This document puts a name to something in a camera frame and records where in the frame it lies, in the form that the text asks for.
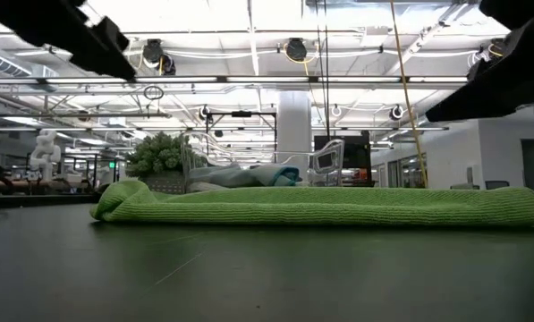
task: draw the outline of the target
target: gray tabletop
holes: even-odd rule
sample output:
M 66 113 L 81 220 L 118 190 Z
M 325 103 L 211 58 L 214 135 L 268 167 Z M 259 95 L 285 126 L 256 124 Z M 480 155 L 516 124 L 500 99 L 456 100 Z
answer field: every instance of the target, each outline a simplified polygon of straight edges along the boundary
M 0 210 L 0 321 L 534 321 L 534 228 L 113 225 Z

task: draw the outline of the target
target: white ceiling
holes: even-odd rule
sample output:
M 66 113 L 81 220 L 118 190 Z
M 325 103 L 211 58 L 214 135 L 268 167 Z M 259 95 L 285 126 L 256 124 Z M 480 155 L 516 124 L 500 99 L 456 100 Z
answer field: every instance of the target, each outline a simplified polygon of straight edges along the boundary
M 448 1 L 434 3 L 426 0 L 398 4 L 396 20 L 402 48 L 418 40 L 423 30 L 435 26 L 450 4 Z M 313 31 L 317 30 L 317 24 L 322 30 L 327 26 L 330 31 L 326 46 L 332 56 L 328 60 L 331 75 L 384 75 L 398 61 L 398 57 L 394 55 L 394 25 L 388 2 L 377 0 L 374 4 L 331 6 L 326 18 L 321 8 L 318 17 L 311 8 L 303 8 L 301 0 L 252 0 L 251 6 L 254 36 L 248 32 L 250 17 L 247 0 L 142 0 L 118 1 L 117 4 L 113 0 L 89 0 L 88 4 L 82 7 L 82 11 L 93 22 L 100 21 L 103 16 L 110 17 L 132 40 L 126 53 L 140 52 L 147 38 L 161 38 L 163 46 L 175 60 L 178 75 L 303 76 L 304 65 L 289 61 L 284 54 L 278 54 L 276 49 L 283 46 L 290 37 L 302 37 L 309 52 L 314 54 L 318 34 Z M 0 25 L 0 32 L 10 31 Z M 473 8 L 457 21 L 452 21 L 448 27 L 437 31 L 428 41 L 424 41 L 421 49 L 407 59 L 404 64 L 405 72 L 419 76 L 464 76 L 468 71 L 472 51 L 488 44 L 491 38 L 503 37 L 507 32 L 499 23 Z M 253 67 L 251 56 L 253 37 L 259 52 L 258 69 Z M 321 32 L 320 37 L 324 39 L 325 33 Z M 376 51 L 380 46 L 385 49 L 384 53 L 362 55 L 364 52 Z M 70 57 L 62 51 L 51 55 L 46 50 L 34 48 L 13 35 L 0 34 L 0 49 L 24 62 L 49 66 L 61 77 L 96 76 L 67 63 Z M 192 53 L 204 55 L 206 58 L 186 56 Z M 232 59 L 208 59 L 212 54 L 247 55 Z M 129 55 L 129 59 L 136 66 L 140 63 L 139 55 Z M 326 58 L 322 58 L 314 59 L 308 64 L 309 75 L 320 74 L 321 62 L 325 67 L 324 73 L 327 73 Z M 145 66 L 142 66 L 138 73 L 157 74 Z M 172 121 L 130 119 L 128 122 L 138 126 L 158 126 L 159 123 L 164 123 L 165 126 L 170 126 L 170 123 L 191 125 L 185 113 L 180 112 L 178 101 L 196 115 L 198 109 L 205 104 L 223 111 L 256 109 L 259 94 L 265 110 L 268 110 L 271 104 L 276 108 L 277 89 L 238 89 L 228 94 L 181 94 L 173 98 L 164 97 L 159 102 L 161 109 L 174 116 Z M 412 89 L 409 97 L 411 104 L 417 104 L 416 108 L 419 107 L 420 112 L 423 112 L 449 94 L 451 91 L 447 90 Z M 319 106 L 323 105 L 321 89 L 314 89 L 312 96 Z M 63 97 L 50 97 L 52 102 L 61 98 Z M 24 96 L 21 99 L 31 104 L 43 105 L 42 97 Z M 143 106 L 148 103 L 141 95 L 139 99 Z M 388 121 L 388 109 L 383 108 L 377 112 L 382 105 L 405 106 L 401 89 L 331 89 L 329 103 L 331 106 L 339 105 L 342 113 L 347 113 L 347 116 L 341 117 L 341 124 L 376 126 Z M 137 108 L 129 96 L 77 96 L 71 97 L 69 104 L 61 104 L 56 111 L 95 108 L 100 104 L 106 111 L 128 112 Z M 313 111 L 312 115 L 315 119 L 313 122 L 316 123 L 318 114 Z

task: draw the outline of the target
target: ceiling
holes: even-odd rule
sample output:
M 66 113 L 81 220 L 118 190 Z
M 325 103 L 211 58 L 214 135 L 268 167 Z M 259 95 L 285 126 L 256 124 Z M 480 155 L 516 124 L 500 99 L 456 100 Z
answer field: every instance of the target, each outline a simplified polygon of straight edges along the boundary
M 131 40 L 124 52 L 136 66 L 139 76 L 157 76 L 141 61 L 141 49 L 148 38 L 163 40 L 165 51 L 174 59 L 177 75 L 259 75 L 259 76 L 383 76 L 399 75 L 398 55 L 390 4 L 387 1 L 328 0 L 326 15 L 323 1 L 318 0 L 89 0 L 81 10 L 97 23 L 110 17 Z M 465 76 L 479 47 L 490 39 L 500 38 L 508 29 L 483 15 L 475 4 L 452 4 L 450 1 L 406 0 L 395 5 L 395 19 L 400 34 L 403 66 L 411 76 Z M 445 21 L 442 27 L 438 22 Z M 291 62 L 278 48 L 288 38 L 303 38 L 312 61 L 306 65 Z M 317 51 L 322 47 L 322 57 Z M 95 77 L 70 64 L 69 53 L 59 48 L 35 48 L 15 37 L 0 25 L 0 50 L 23 65 L 42 64 L 59 77 Z M 80 110 L 103 113 L 139 113 L 151 103 L 169 113 L 171 118 L 128 117 L 126 124 L 139 127 L 185 127 L 198 125 L 198 113 L 207 105 L 212 111 L 276 111 L 277 86 L 234 87 L 228 84 L 194 86 L 173 85 L 176 94 L 168 93 L 160 101 L 149 102 L 140 93 L 132 95 L 96 94 L 55 95 L 26 86 L 0 85 L 0 93 L 13 95 L 27 105 L 43 108 L 55 106 L 54 113 Z M 122 85 L 94 86 L 115 93 Z M 82 89 L 63 85 L 57 93 Z M 312 123 L 324 123 L 323 90 L 307 90 L 312 98 Z M 409 99 L 418 114 L 450 95 L 454 89 L 440 89 L 432 84 L 409 90 Z M 402 88 L 361 89 L 358 86 L 331 87 L 328 102 L 339 107 L 330 123 L 340 126 L 380 126 L 391 123 L 393 106 L 406 106 Z M 94 126 L 74 119 L 64 124 Z M 265 125 L 261 120 L 233 119 L 223 126 Z M 238 139 L 250 140 L 272 135 L 267 131 L 241 131 Z

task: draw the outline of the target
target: workbench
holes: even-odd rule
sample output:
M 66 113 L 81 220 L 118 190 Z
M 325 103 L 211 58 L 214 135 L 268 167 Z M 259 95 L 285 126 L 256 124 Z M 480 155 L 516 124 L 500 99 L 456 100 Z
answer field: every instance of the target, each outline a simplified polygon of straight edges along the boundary
M 0 321 L 531 321 L 534 228 L 115 225 L 0 210 Z

